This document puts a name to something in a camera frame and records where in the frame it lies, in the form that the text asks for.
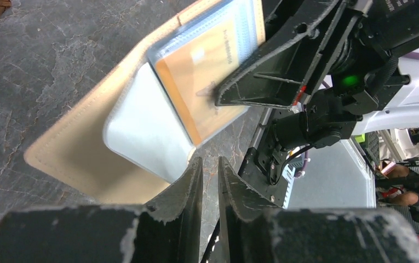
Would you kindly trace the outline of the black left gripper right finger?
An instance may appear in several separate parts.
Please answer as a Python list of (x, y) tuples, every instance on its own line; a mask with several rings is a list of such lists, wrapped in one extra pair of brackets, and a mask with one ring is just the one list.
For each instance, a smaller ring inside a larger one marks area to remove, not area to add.
[(419, 238), (395, 210), (283, 209), (218, 160), (227, 262), (419, 262)]

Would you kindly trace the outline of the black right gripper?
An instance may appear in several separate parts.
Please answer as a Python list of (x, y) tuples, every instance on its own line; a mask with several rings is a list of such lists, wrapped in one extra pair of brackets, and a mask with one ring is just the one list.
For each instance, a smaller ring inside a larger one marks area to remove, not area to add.
[(268, 149), (348, 139), (410, 81), (399, 59), (419, 48), (419, 1), (263, 1), (267, 40), (214, 90), (216, 106), (304, 110), (271, 120)]

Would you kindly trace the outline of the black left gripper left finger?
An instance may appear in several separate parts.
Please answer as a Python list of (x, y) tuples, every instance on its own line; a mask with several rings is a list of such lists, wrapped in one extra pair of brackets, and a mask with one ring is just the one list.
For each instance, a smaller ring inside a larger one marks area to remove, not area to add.
[(203, 161), (145, 204), (38, 207), (0, 221), (0, 262), (197, 262)]

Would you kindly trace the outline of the orange credit card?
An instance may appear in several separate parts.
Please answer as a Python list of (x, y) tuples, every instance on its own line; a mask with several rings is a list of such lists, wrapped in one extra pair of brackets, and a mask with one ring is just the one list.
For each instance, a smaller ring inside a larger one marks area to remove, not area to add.
[(250, 41), (238, 33), (240, 26), (225, 15), (187, 43), (153, 63), (194, 146), (209, 140), (247, 109), (215, 106), (214, 89), (241, 62)]

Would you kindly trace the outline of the beige leather card holder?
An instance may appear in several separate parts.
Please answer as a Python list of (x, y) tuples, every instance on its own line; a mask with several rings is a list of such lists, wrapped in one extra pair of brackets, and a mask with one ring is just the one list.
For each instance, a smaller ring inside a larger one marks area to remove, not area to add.
[(143, 38), (39, 137), (26, 163), (102, 203), (144, 203), (176, 181), (203, 143), (192, 144), (153, 63), (225, 15), (250, 41), (241, 65), (265, 41), (261, 1), (196, 1)]

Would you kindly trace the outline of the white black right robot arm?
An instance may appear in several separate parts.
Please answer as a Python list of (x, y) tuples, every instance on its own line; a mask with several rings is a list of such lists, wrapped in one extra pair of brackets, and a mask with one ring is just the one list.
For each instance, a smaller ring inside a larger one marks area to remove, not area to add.
[(268, 38), (214, 91), (217, 106), (303, 111), (268, 145), (322, 148), (419, 127), (419, 1), (265, 1)]

